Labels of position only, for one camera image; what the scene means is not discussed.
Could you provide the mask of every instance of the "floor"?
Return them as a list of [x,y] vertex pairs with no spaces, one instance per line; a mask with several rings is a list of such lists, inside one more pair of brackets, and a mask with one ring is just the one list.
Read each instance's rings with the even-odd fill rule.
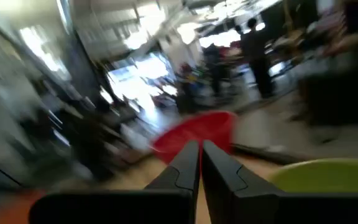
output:
[[303,157],[358,158],[358,125],[340,128],[309,128],[304,122],[290,121],[289,94],[264,108],[239,117],[234,142],[252,147],[269,147]]
[[[255,85],[253,74],[247,70],[245,75],[241,76],[238,80],[241,82],[239,93],[235,97],[231,97],[230,103],[217,108],[218,110],[237,111],[247,108],[252,103],[260,100],[259,92]],[[283,93],[288,91],[293,85],[293,78],[289,75],[284,75],[275,78],[277,83],[277,92]],[[141,119],[147,124],[147,128],[158,136],[160,133],[168,130],[170,127],[178,124],[191,115],[179,115],[175,107],[160,110],[153,105],[148,106],[140,115]]]
[[[277,169],[280,168],[279,165],[252,157],[243,155],[236,155],[234,157],[248,169],[252,170],[257,175],[265,179],[268,179],[269,175],[273,174]],[[79,184],[75,182],[67,184],[66,186],[61,186],[61,188],[67,191],[83,191],[89,190],[90,188],[109,190],[143,189],[148,183],[156,178],[164,170],[164,168],[166,168],[166,165],[163,162],[155,157],[150,157],[125,172],[117,173],[115,178],[109,182],[104,183],[103,185],[89,187],[89,185],[84,183]],[[15,220],[15,223],[17,224],[27,223],[26,217],[29,212],[29,208],[43,195],[45,195],[45,192],[39,191],[16,195],[3,207],[0,207],[0,224],[9,223],[8,220]],[[211,223],[202,181],[200,182],[198,192],[196,223]]]

